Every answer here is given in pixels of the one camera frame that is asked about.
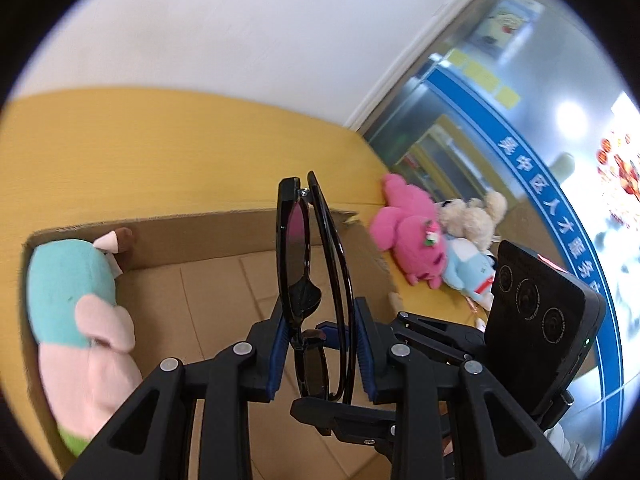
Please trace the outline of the pink plush toy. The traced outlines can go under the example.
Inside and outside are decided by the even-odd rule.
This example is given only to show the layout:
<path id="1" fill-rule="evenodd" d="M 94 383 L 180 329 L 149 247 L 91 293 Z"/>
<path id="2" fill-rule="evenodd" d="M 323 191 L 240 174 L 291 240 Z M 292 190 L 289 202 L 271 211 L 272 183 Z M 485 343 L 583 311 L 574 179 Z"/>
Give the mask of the pink plush toy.
<path id="1" fill-rule="evenodd" d="M 447 265 L 445 235 L 431 195 L 399 174 L 382 179 L 386 205 L 369 224 L 369 234 L 380 252 L 390 252 L 407 282 L 442 284 Z"/>

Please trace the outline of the black sunglasses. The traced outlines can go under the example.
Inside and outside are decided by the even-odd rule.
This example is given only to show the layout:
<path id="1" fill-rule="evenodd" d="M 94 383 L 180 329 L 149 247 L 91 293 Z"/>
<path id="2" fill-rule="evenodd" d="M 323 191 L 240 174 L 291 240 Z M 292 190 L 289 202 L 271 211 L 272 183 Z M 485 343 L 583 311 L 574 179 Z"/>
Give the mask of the black sunglasses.
<path id="1" fill-rule="evenodd" d="M 324 349 L 328 336 L 304 324 L 322 303 L 322 291 L 311 278 L 311 223 L 316 220 L 334 307 L 334 339 L 340 357 L 337 387 L 330 388 Z M 323 401 L 352 403 L 356 375 L 356 309 L 344 246 L 318 177 L 283 179 L 278 187 L 276 225 L 279 300 L 294 353 L 299 393 Z"/>

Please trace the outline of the light blue plush toy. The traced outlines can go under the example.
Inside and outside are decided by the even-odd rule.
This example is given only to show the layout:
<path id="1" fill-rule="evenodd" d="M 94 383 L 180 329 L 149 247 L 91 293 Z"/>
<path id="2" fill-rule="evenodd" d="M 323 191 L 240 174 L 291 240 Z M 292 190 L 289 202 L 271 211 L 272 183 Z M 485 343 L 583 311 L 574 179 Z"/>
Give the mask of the light blue plush toy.
<path id="1" fill-rule="evenodd" d="M 481 252 L 466 238 L 447 237 L 447 266 L 442 280 L 486 312 L 494 300 L 491 287 L 496 267 L 497 259 L 490 252 Z"/>

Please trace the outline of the pig plush teal pink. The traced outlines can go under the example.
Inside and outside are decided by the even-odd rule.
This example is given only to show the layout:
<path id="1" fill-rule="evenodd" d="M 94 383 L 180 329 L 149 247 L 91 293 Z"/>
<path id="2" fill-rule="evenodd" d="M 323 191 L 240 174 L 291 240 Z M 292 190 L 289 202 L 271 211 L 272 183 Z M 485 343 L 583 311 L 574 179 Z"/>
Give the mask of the pig plush teal pink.
<path id="1" fill-rule="evenodd" d="M 134 247 L 128 228 L 92 242 L 37 246 L 26 271 L 26 312 L 44 396 L 66 448 L 78 456 L 142 383 L 131 357 L 134 321 L 116 278 Z"/>

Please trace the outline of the cardboard box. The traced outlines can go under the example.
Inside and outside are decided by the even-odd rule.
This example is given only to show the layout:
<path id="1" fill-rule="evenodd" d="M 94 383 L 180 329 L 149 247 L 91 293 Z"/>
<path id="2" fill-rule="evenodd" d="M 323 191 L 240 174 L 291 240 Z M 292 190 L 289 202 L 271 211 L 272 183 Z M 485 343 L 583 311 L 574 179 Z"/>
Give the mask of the cardboard box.
<path id="1" fill-rule="evenodd" d="M 366 297 L 373 317 L 390 322 L 395 310 L 388 295 L 397 292 L 387 261 L 366 227 L 352 212 L 332 211 L 346 252 L 355 296 Z M 334 319 L 326 264 L 314 220 L 311 222 L 311 281 L 322 291 L 322 303 L 311 327 Z M 270 315 L 278 294 L 276 213 L 274 209 L 210 212 L 136 221 L 86 224 L 34 233 L 23 246 L 21 281 L 36 247 L 54 240 L 92 242 L 119 226 L 134 232 L 132 258 L 116 280 L 117 304 L 134 321 L 137 344 L 132 358 L 149 375 L 163 358 L 184 364 L 212 358 L 244 339 L 250 326 Z M 23 314 L 23 354 L 29 401 L 36 410 L 56 466 L 67 472 L 76 458 L 54 428 L 36 371 L 36 343 Z M 372 446 L 321 437 L 290 416 L 297 396 L 292 352 L 276 400 L 250 407 L 250 452 L 254 479 L 384 478 L 390 465 Z"/>

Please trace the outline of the beige teddy plush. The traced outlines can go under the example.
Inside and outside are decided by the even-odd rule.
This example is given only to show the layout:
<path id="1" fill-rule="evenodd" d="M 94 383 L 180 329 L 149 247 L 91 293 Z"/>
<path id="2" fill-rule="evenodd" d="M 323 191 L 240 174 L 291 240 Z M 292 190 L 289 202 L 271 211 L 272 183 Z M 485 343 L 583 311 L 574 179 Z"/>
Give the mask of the beige teddy plush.
<path id="1" fill-rule="evenodd" d="M 498 237 L 496 227 L 508 210 L 506 198 L 497 191 L 489 191 L 483 198 L 443 200 L 436 204 L 442 230 L 455 238 L 465 238 L 478 250 L 486 252 Z"/>

